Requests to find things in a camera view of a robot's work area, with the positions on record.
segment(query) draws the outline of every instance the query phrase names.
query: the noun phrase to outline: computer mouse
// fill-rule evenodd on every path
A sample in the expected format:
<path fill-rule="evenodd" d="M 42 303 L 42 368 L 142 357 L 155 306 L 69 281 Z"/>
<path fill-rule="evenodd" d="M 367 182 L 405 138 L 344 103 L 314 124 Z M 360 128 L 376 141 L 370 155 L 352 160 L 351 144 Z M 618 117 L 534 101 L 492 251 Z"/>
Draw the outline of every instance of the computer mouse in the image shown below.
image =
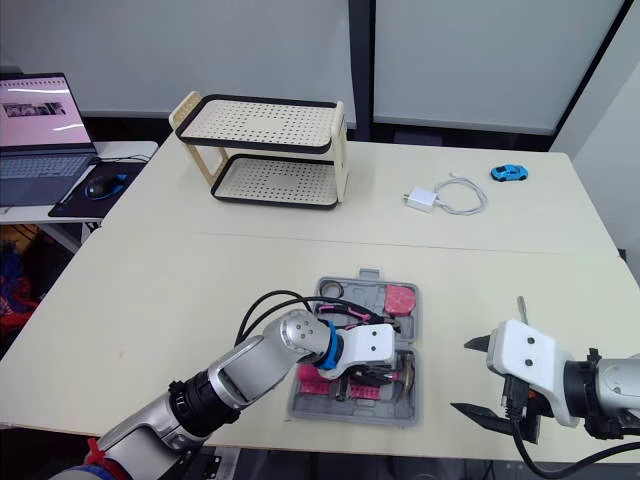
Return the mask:
<path fill-rule="evenodd" d="M 84 187 L 84 195 L 89 200 L 104 200 L 124 189 L 128 175 L 100 175 L 91 179 Z"/>

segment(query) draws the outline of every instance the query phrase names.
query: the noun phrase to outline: white charging cable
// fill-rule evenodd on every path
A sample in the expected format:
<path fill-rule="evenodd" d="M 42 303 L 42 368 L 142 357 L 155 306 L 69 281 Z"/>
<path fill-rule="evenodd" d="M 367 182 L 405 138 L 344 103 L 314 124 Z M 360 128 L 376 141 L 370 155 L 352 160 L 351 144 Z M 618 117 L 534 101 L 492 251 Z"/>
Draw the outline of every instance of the white charging cable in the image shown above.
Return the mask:
<path fill-rule="evenodd" d="M 489 204 L 489 199 L 484 191 L 471 180 L 465 177 L 456 177 L 453 173 L 450 173 L 451 177 L 449 180 L 445 180 L 444 182 L 436 185 L 436 188 L 433 192 L 429 190 L 425 190 L 423 188 L 415 187 L 411 190 L 411 193 L 405 195 L 404 198 L 407 201 L 407 205 L 412 208 L 417 208 L 418 210 L 422 210 L 423 212 L 430 212 L 433 210 L 434 205 L 439 205 L 445 212 L 450 213 L 452 215 L 474 215 L 476 213 L 480 213 L 487 208 Z M 466 185 L 471 188 L 476 195 L 478 196 L 478 200 L 480 200 L 480 205 L 475 208 L 470 208 L 468 210 L 457 210 L 453 208 L 448 203 L 440 200 L 440 191 L 443 187 L 447 185 L 451 185 L 454 183 L 458 183 L 460 185 Z"/>

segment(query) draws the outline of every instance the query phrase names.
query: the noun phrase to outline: white table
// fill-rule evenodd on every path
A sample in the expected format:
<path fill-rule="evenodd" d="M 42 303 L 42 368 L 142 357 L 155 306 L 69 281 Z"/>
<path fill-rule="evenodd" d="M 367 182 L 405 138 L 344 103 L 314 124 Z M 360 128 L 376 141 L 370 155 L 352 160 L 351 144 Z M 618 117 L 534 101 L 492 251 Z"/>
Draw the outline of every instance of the white table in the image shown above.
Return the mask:
<path fill-rule="evenodd" d="M 576 358 L 638 351 L 640 293 L 622 260 L 308 240 L 129 231 L 109 227 L 83 245 L 0 363 L 0 419 L 100 434 L 205 369 L 233 345 L 248 306 L 264 292 L 312 292 L 323 275 L 380 268 L 422 294 L 419 423 L 400 429 L 300 420 L 287 414 L 291 375 L 224 426 L 213 445 L 411 456 L 517 459 L 513 441 L 483 430 L 449 405 L 501 412 L 500 377 L 463 348 L 498 322 L 518 318 Z M 604 448 L 582 427 L 544 419 L 537 460 L 571 461 Z M 615 462 L 638 462 L 640 452 Z"/>
<path fill-rule="evenodd" d="M 136 154 L 151 157 L 158 148 L 158 144 L 151 141 L 95 142 L 94 145 L 98 152 L 98 156 L 103 158 L 128 157 Z M 75 188 L 78 183 L 82 182 L 91 170 L 93 170 L 93 167 L 88 167 L 71 189 Z M 93 217 L 50 217 L 49 212 L 53 207 L 54 205 L 0 207 L 0 225 L 38 225 L 61 245 L 75 253 L 80 246 L 78 241 L 70 236 L 66 230 L 59 228 L 56 224 L 100 222 L 102 219 Z"/>
<path fill-rule="evenodd" d="M 289 418 L 288 377 L 211 444 L 517 459 L 508 437 L 449 403 L 501 411 L 500 378 L 462 345 L 517 317 L 518 295 L 532 325 L 576 358 L 591 346 L 608 357 L 638 352 L 640 291 L 565 156 L 349 143 L 349 159 L 347 201 L 333 211 L 235 205 L 211 197 L 171 136 L 0 363 L 0 421 L 101 434 L 231 348 L 264 292 L 310 293 L 321 276 L 356 276 L 362 267 L 421 290 L 418 425 Z M 490 167 L 508 162 L 527 165 L 530 180 L 486 180 Z M 485 213 L 426 215 L 402 205 L 403 192 L 450 170 L 487 190 Z M 468 192 L 447 194 L 465 201 Z M 604 448 L 582 428 L 543 422 L 540 446 L 531 447 L 538 460 Z"/>
<path fill-rule="evenodd" d="M 214 164 L 217 151 L 204 148 Z M 132 222 L 164 230 L 296 238 L 376 245 L 542 252 L 617 257 L 609 234 L 568 157 L 561 153 L 347 143 L 350 164 L 345 203 L 334 210 L 256 207 L 214 199 L 184 145 L 172 134 L 103 226 Z M 523 164 L 524 182 L 498 183 L 492 167 Z M 437 208 L 407 208 L 413 186 L 433 188 L 449 172 L 476 181 L 489 206 L 460 217 Z M 454 206 L 477 204 L 475 194 L 453 185 L 443 196 Z"/>

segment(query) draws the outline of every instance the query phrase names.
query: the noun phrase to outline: gray plastic tool case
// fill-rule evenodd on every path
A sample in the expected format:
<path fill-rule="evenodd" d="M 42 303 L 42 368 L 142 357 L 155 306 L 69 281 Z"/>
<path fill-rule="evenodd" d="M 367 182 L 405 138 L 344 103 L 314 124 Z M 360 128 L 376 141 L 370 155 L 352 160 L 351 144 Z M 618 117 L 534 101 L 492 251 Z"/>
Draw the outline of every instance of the gray plastic tool case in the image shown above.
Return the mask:
<path fill-rule="evenodd" d="M 422 378 L 420 375 L 420 359 L 410 346 L 418 337 L 418 324 L 422 313 L 421 298 L 418 287 L 411 283 L 386 282 L 380 279 L 380 272 L 373 269 L 361 269 L 359 278 L 323 277 L 316 286 L 316 295 L 325 282 L 338 282 L 344 289 L 342 299 L 362 305 L 377 314 L 384 312 L 385 291 L 387 285 L 407 287 L 415 293 L 416 305 L 406 317 L 395 317 L 400 322 L 401 333 L 396 333 L 396 354 L 392 366 L 395 368 L 405 352 L 414 356 L 415 380 L 413 388 L 406 395 L 401 395 L 402 385 L 393 382 L 380 387 L 380 400 L 347 398 L 345 401 L 335 399 L 334 388 L 330 394 L 315 395 L 300 393 L 300 381 L 296 371 L 291 395 L 289 396 L 289 413 L 293 417 L 313 418 L 318 420 L 337 420 L 341 422 L 371 423 L 376 425 L 394 425 L 407 427 L 418 421 Z M 336 326 L 355 323 L 354 318 L 341 314 L 320 314 L 320 318 L 334 322 Z"/>

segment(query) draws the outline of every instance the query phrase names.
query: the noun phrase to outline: blue toy car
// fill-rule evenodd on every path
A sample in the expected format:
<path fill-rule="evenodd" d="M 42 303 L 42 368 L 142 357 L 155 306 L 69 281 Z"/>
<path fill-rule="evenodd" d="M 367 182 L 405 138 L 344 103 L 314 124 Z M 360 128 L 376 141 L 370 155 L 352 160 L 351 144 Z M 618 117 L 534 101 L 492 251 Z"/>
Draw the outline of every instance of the blue toy car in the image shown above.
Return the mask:
<path fill-rule="evenodd" d="M 491 177 L 499 182 L 507 180 L 526 180 L 529 172 L 522 165 L 502 165 L 491 169 Z"/>

